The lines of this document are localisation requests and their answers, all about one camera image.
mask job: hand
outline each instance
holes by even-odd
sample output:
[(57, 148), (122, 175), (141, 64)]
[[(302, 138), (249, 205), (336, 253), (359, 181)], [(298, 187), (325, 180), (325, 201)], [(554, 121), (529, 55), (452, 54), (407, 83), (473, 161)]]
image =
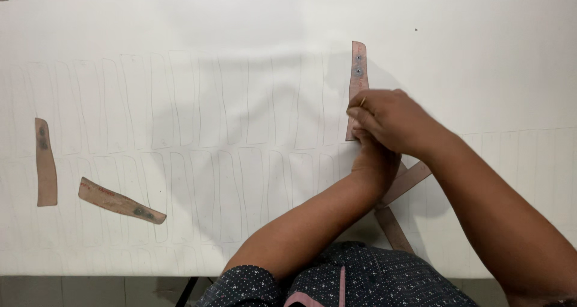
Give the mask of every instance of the hand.
[(362, 90), (350, 101), (347, 114), (355, 119), (353, 128), (363, 128), (392, 151), (420, 160), (455, 136), (400, 89)]
[(378, 192), (378, 197), (388, 191), (399, 170), (400, 154), (396, 154), (374, 139), (363, 129), (353, 129), (361, 141), (361, 152), (353, 162), (351, 174), (359, 175), (361, 182)]

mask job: wrist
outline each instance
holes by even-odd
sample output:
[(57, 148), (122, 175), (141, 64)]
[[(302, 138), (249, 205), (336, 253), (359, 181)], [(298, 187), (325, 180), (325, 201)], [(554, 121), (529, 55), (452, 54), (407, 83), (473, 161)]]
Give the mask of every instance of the wrist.
[(347, 177), (360, 196), (371, 200), (379, 200), (388, 189), (386, 180), (371, 170), (354, 170)]
[(457, 134), (444, 129), (442, 133), (437, 133), (434, 141), (431, 141), (431, 146), (424, 152), (421, 160), (431, 167), (438, 161), (450, 159), (464, 144)]

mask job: left hand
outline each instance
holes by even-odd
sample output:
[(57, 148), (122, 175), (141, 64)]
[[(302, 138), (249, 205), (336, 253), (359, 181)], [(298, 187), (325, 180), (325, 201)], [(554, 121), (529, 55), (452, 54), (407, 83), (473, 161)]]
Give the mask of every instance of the left hand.
[(353, 128), (353, 135), (361, 141), (361, 152), (353, 163), (352, 174), (362, 175), (381, 195), (384, 195), (397, 174), (400, 154), (390, 151), (362, 128)]

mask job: person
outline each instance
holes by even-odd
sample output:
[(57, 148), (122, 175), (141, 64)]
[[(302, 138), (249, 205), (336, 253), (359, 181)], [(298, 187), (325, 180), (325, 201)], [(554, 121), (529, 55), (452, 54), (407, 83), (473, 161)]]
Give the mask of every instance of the person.
[(361, 141), (350, 175), (250, 236), (198, 306), (476, 306), (415, 255), (331, 244), (386, 193), (400, 154), (430, 168), (511, 306), (577, 306), (575, 248), (457, 135), (401, 90), (360, 91), (347, 114)]

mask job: pink trim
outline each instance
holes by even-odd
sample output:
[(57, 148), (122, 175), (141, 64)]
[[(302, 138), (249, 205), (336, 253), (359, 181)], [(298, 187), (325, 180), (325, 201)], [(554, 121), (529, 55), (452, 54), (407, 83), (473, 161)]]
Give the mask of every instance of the pink trim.
[(320, 302), (314, 300), (309, 295), (302, 293), (300, 291), (297, 291), (296, 293), (292, 294), (285, 302), (284, 307), (289, 307), (295, 302), (299, 302), (305, 305), (306, 307), (324, 307), (321, 305)]
[[(289, 307), (295, 302), (299, 302), (305, 307), (324, 307), (320, 302), (300, 291), (292, 294), (285, 302), (284, 307)], [(339, 307), (344, 307), (344, 266), (340, 268)]]
[(339, 307), (344, 307), (344, 266), (340, 268)]

